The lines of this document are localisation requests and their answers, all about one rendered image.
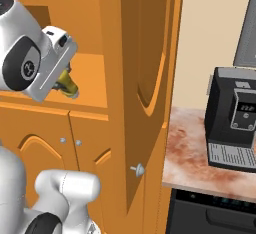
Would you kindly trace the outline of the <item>black dishwasher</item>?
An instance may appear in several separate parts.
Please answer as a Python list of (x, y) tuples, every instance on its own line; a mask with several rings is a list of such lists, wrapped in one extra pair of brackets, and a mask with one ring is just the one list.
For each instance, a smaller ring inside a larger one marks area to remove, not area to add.
[(173, 189), (165, 234), (256, 234), (256, 231), (210, 224), (207, 209), (237, 211), (256, 216), (256, 203)]

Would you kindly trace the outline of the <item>yellow condiment bottle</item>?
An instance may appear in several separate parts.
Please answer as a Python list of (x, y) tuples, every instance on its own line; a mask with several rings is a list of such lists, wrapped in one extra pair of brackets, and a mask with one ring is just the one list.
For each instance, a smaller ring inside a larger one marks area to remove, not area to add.
[(75, 82), (69, 75), (69, 72), (64, 69), (58, 80), (55, 82), (53, 88), (60, 90), (68, 98), (75, 99), (79, 96), (79, 89)]

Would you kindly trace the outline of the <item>black coffee machine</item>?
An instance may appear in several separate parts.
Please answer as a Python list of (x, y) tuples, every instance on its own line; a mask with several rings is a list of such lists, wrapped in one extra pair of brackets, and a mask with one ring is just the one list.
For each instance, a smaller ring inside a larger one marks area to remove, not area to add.
[(256, 173), (256, 71), (216, 67), (204, 119), (208, 163)]

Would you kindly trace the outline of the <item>orange arched cabinet door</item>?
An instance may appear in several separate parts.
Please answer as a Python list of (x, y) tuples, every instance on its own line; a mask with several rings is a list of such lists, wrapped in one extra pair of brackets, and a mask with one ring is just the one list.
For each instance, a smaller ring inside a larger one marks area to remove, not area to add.
[(79, 168), (98, 176), (103, 186), (105, 163), (111, 158), (109, 121), (106, 115), (71, 111), (69, 114), (74, 142), (81, 140), (76, 146)]
[[(60, 143), (62, 137), (66, 138), (65, 144)], [(29, 207), (38, 199), (34, 182), (42, 170), (78, 169), (67, 110), (3, 103), (0, 105), (0, 140), (25, 164)]]

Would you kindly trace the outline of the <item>orange open wall cabinet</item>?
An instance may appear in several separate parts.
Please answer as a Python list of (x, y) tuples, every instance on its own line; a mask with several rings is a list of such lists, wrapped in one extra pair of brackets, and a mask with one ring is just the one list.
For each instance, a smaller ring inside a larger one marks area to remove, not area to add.
[(107, 109), (105, 70), (99, 0), (19, 0), (37, 19), (67, 31), (77, 42), (78, 52), (71, 62), (71, 77), (79, 87), (79, 97), (68, 98), (53, 90), (44, 105), (58, 108)]

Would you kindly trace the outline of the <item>silver cabinet door knob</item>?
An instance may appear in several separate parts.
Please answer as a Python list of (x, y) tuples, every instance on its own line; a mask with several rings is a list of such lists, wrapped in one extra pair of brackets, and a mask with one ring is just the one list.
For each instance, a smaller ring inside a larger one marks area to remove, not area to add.
[(140, 177), (145, 173), (145, 169), (141, 163), (137, 166), (131, 166), (130, 169), (135, 172), (137, 177)]

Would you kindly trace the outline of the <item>orange open cabinet door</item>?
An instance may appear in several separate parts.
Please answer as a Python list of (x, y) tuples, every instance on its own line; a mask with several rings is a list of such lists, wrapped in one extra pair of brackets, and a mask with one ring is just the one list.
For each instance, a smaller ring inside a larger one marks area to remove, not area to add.
[(169, 112), (182, 0), (99, 0), (113, 174), (127, 214)]

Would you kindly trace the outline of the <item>grey appliance panel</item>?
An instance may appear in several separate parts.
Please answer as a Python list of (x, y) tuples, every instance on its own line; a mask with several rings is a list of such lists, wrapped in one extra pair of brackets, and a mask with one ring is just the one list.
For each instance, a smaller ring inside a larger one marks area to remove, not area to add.
[(256, 0), (248, 1), (233, 65), (256, 68)]

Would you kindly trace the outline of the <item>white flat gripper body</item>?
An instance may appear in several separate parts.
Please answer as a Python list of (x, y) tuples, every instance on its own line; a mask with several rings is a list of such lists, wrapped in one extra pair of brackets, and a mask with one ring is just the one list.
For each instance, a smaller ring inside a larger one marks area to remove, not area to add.
[(39, 71), (32, 84), (23, 91), (24, 94), (38, 102), (42, 102), (54, 89), (55, 82), (77, 51), (77, 44), (71, 37), (67, 38), (63, 47), (59, 45), (59, 42), (56, 42), (55, 45), (56, 47), (52, 48), (41, 61)]

